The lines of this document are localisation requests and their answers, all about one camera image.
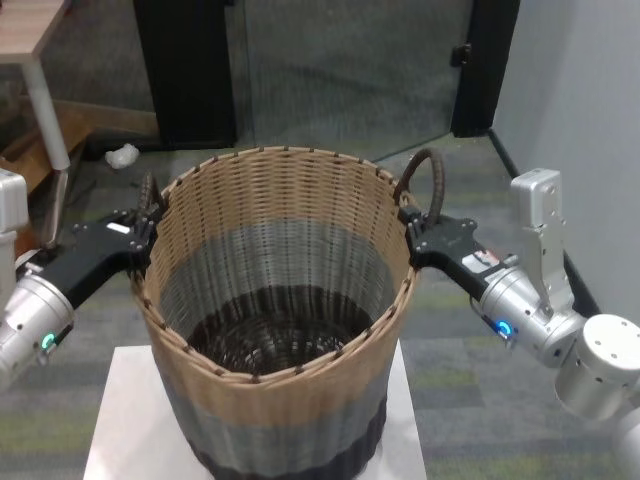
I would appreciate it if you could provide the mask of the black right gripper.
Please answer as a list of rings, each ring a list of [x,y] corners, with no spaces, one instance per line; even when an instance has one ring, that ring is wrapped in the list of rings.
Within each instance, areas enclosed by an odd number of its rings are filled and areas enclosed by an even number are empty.
[[[482,298],[494,274],[507,269],[502,259],[475,239],[477,223],[470,218],[441,217],[427,227],[423,212],[409,204],[398,210],[398,219],[407,225],[410,265],[415,270],[440,270],[475,300]]]

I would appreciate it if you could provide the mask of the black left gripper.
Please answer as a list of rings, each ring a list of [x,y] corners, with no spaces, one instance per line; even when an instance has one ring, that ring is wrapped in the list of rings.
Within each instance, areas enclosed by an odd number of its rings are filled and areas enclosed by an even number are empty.
[[[42,270],[42,278],[52,284],[78,308],[111,277],[122,271],[144,269],[155,242],[157,207],[128,209],[115,220],[87,225],[75,245]]]

